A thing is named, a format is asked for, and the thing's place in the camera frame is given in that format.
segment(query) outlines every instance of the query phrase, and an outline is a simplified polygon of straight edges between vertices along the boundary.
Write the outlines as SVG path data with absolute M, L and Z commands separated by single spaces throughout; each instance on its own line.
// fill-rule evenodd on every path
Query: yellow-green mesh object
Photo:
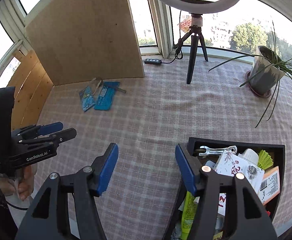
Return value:
M 259 162 L 257 166 L 263 170 L 266 170 L 272 165 L 273 165 L 273 160 L 270 157 L 270 155 L 266 151 L 261 150 L 259 152 Z

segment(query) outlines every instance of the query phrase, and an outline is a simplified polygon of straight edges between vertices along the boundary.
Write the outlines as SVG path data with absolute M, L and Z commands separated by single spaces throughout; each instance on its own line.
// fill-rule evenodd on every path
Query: tripod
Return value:
M 205 46 L 205 40 L 202 34 L 202 26 L 203 26 L 203 19 L 201 14 L 191 14 L 191 26 L 189 27 L 189 32 L 186 33 L 182 37 L 182 41 L 184 42 L 189 36 L 191 36 L 191 44 L 190 44 L 190 55 L 189 55 L 189 62 L 188 62 L 188 72 L 187 72 L 187 79 L 186 83 L 190 84 L 191 79 L 193 77 L 194 72 L 194 65 L 196 60 L 197 54 L 197 46 L 198 40 L 200 41 L 200 45 L 202 46 L 204 58 L 208 61 L 207 51 Z M 173 46 L 173 49 L 177 49 L 178 44 Z

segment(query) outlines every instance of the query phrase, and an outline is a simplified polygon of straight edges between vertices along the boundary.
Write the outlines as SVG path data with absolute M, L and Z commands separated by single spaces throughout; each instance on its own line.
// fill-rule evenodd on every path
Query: black box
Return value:
M 265 205 L 267 211 L 271 213 L 270 219 L 273 221 L 275 216 L 278 203 L 280 201 L 280 196 L 282 192 L 283 186 L 283 178 L 284 178 L 284 169 L 285 169 L 285 145 L 275 145 L 275 144 L 258 144 L 258 143 L 242 143 L 242 142 L 229 142 L 229 141 L 218 141 L 218 140 L 210 140 L 210 139 L 201 139 L 190 137 L 187 144 L 187 151 L 192 155 L 194 150 L 200 148 L 200 146 L 207 146 L 209 148 L 225 148 L 229 146 L 235 145 L 237 147 L 238 153 L 243 153 L 247 148 L 254 150 L 256 153 L 259 153 L 261 150 L 265 150 L 268 153 L 273 153 L 273 163 L 274 167 L 278 166 L 280 173 L 280 193 L 273 198 L 270 202 Z M 199 158 L 199 161 L 202 164 L 205 164 L 206 161 L 212 160 L 214 162 L 217 161 L 219 156 L 207 156 L 206 158 Z M 166 227 L 166 231 L 162 240 L 170 240 L 170 236 L 173 232 L 175 224 L 178 220 L 181 220 L 182 212 L 178 209 L 182 204 L 184 198 L 186 197 L 186 187 L 184 185 L 183 180 L 179 184 L 179 189 L 176 195 L 176 200 L 174 204 L 174 208 L 169 220 L 169 223 Z

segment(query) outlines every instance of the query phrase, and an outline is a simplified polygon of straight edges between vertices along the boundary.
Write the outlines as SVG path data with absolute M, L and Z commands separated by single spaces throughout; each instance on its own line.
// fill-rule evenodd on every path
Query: white box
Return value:
M 249 173 L 248 169 L 254 167 L 256 169 L 256 174 L 252 175 Z M 257 167 L 254 163 L 242 159 L 231 152 L 224 151 L 222 155 L 218 158 L 214 170 L 218 174 L 234 176 L 236 173 L 241 172 L 247 178 L 254 191 L 258 193 L 261 182 L 263 180 L 264 170 Z M 225 206 L 226 206 L 226 194 L 219 194 L 219 203 L 218 203 L 218 213 L 225 215 Z

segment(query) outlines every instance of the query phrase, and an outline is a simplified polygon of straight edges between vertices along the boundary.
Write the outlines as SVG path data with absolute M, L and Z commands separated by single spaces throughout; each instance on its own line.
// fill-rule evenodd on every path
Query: barcode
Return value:
M 107 88 L 103 88 L 101 90 L 101 93 L 99 94 L 101 97 L 104 97 L 106 95 L 106 92 L 107 92 Z
M 266 187 L 267 187 L 267 179 L 262 182 L 260 191 L 262 191 Z

